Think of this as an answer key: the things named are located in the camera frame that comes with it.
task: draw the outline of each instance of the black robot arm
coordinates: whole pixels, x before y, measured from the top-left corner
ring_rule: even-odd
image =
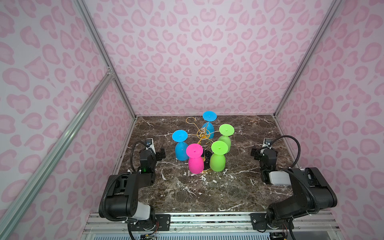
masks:
[[[138,202],[138,191],[142,187],[152,186],[156,179],[156,162],[165,158],[165,151],[155,153],[151,149],[153,144],[147,139],[145,149],[140,152],[140,168],[137,172],[126,172],[119,175],[111,175],[108,178],[103,197],[99,205],[100,217],[110,221],[121,221],[128,218],[143,220],[145,214],[137,211],[151,212],[154,210],[149,205]]]
[[[288,169],[277,170],[277,151],[272,148],[273,143],[283,137],[293,139],[298,145],[298,154],[293,164]],[[293,169],[300,157],[300,144],[292,136],[283,135],[275,140],[265,138],[260,149],[252,149],[251,156],[260,163],[261,179],[269,185],[291,185],[293,195],[289,198],[272,203],[268,206],[266,216],[259,223],[275,229],[275,227],[288,224],[291,237],[294,240],[292,220],[308,214],[316,214],[321,209],[335,207],[337,198],[321,172],[316,167]]]
[[[277,225],[281,220],[314,214],[321,209],[336,206],[336,195],[318,168],[287,171],[292,173],[290,179],[293,195],[268,206],[266,218],[270,223]]]

